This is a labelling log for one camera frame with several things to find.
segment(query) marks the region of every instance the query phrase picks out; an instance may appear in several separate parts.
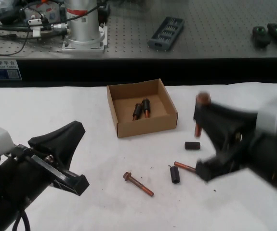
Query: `open cardboard box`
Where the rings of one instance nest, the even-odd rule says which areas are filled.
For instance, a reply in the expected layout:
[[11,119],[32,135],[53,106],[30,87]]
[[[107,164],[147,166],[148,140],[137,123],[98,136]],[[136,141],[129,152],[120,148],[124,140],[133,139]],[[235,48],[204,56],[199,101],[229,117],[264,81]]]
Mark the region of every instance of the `open cardboard box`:
[[[118,138],[174,129],[178,112],[161,79],[107,86],[107,98]],[[133,111],[143,99],[150,100],[150,118],[142,112],[133,120]]]

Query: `silver cylindrical base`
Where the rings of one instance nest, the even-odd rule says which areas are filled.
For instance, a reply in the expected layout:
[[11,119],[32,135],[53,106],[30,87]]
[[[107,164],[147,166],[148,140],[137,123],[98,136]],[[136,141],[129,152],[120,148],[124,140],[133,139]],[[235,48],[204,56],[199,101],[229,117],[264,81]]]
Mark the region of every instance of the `silver cylindrical base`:
[[[66,17],[67,19],[83,15],[88,10],[96,7],[96,0],[65,0]],[[70,35],[68,40],[73,43],[87,44],[99,42],[103,40],[103,35],[100,34],[98,11],[95,10],[81,18],[68,22]]]

